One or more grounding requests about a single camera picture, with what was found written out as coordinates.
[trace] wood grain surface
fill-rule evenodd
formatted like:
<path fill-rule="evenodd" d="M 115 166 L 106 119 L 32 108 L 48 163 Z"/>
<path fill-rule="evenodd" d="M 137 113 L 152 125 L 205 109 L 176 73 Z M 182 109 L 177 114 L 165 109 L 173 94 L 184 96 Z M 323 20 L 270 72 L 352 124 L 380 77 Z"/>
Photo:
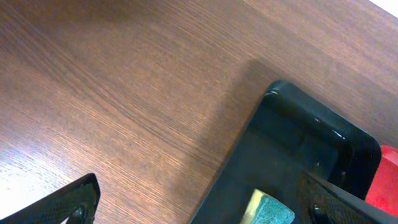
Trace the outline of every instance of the wood grain surface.
<path fill-rule="evenodd" d="M 186 223 L 283 79 L 398 146 L 398 19 L 369 1 L 0 1 L 0 218 L 80 176 L 97 223 Z"/>

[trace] glossy black plastic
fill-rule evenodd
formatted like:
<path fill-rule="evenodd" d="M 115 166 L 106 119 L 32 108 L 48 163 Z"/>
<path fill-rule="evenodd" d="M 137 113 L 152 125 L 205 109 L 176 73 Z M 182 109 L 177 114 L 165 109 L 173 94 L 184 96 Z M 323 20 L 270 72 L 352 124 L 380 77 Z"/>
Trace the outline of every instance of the glossy black plastic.
<path fill-rule="evenodd" d="M 300 218 L 296 192 L 302 171 L 364 199 L 380 160 L 374 138 L 293 84 L 276 81 L 192 223 L 239 223 L 254 189 Z"/>
<path fill-rule="evenodd" d="M 302 172 L 297 190 L 300 204 L 308 208 L 303 223 L 398 223 L 397 217 L 305 172 Z"/>
<path fill-rule="evenodd" d="M 94 174 L 87 174 L 3 220 L 5 223 L 93 223 L 100 200 Z"/>

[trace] black plastic frame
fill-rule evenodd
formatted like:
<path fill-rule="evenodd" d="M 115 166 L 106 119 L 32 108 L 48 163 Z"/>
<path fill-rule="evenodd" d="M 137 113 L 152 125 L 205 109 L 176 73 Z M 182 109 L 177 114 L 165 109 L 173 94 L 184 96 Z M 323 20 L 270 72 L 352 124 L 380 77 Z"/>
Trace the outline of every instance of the black plastic frame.
<path fill-rule="evenodd" d="M 342 148 L 339 153 L 338 163 L 335 164 L 335 168 L 327 181 L 364 200 L 381 160 L 381 149 L 377 141 L 290 82 L 279 80 L 271 83 L 256 111 L 259 111 L 262 105 L 266 105 L 268 100 L 271 100 L 274 106 L 279 106 L 282 111 L 284 110 L 289 119 L 301 122 L 306 128 L 318 133 L 325 141 L 334 144 L 337 148 Z M 236 195 L 236 192 L 232 189 L 221 193 L 220 188 L 217 186 L 218 182 L 220 184 L 225 183 L 225 180 L 230 178 L 228 172 L 236 171 L 235 168 L 232 168 L 235 165 L 229 167 L 228 164 L 231 162 L 232 157 L 234 157 L 234 163 L 237 163 L 236 149 L 243 140 L 245 132 L 248 131 L 249 124 L 252 125 L 256 115 L 258 115 L 257 112 L 246 124 L 245 131 L 243 131 L 240 140 L 237 141 L 234 149 L 229 154 L 224 166 L 218 172 L 216 181 L 194 214 L 191 223 L 217 223 L 212 221 L 212 217 L 216 215 L 225 218 L 227 214 L 224 212 L 231 215 L 232 210 L 235 215 L 228 217 L 226 220 L 224 219 L 223 222 L 238 222 L 237 219 L 244 212 L 244 208 L 241 207 L 243 204 L 247 205 L 249 198 L 241 198 L 243 195 Z M 216 195 L 220 193 L 228 194 L 231 198 L 223 197 L 222 201 L 220 201 L 216 199 L 218 198 Z M 241 199 L 232 200 L 235 197 L 240 197 Z"/>
<path fill-rule="evenodd" d="M 309 208 L 310 211 L 308 213 L 312 223 L 398 223 L 397 217 L 373 207 L 345 190 L 314 175 L 303 172 L 300 181 L 303 184 L 300 184 L 298 193 L 303 192 L 302 195 L 309 196 L 308 198 L 301 198 L 301 200 L 305 201 L 306 203 L 304 204 L 309 205 L 309 207 L 318 205 L 318 211 Z M 327 207 L 339 211 L 337 214 L 332 214 L 332 216 L 334 215 L 341 219 L 339 222 L 333 221 L 330 217 L 326 218 L 328 211 L 322 208 L 322 205 L 326 203 L 328 204 Z"/>
<path fill-rule="evenodd" d="M 100 195 L 95 175 L 87 174 L 0 223 L 93 223 Z"/>

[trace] black plastic part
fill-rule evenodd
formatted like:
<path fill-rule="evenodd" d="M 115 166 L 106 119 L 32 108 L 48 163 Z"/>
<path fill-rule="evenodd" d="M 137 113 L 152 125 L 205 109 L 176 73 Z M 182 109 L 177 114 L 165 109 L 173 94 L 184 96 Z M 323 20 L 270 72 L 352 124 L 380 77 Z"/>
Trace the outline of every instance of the black plastic part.
<path fill-rule="evenodd" d="M 95 175 L 87 174 L 0 223 L 93 223 L 100 194 Z"/>
<path fill-rule="evenodd" d="M 192 223 L 239 223 L 254 189 L 292 209 L 302 171 L 364 199 L 381 160 L 377 141 L 293 84 L 272 83 Z"/>
<path fill-rule="evenodd" d="M 304 223 L 398 223 L 397 217 L 308 173 L 301 175 L 297 195 L 302 206 L 308 207 Z"/>

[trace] green object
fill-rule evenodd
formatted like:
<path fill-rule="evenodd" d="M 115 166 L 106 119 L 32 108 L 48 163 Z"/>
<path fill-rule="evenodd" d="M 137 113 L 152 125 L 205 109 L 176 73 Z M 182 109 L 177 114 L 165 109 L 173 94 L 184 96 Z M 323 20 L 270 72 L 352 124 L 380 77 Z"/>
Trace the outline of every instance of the green object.
<path fill-rule="evenodd" d="M 268 195 L 263 195 L 252 224 L 290 224 L 293 220 L 294 213 L 288 207 Z"/>
<path fill-rule="evenodd" d="M 286 205 L 254 189 L 241 224 L 290 224 L 294 220 L 294 212 Z"/>

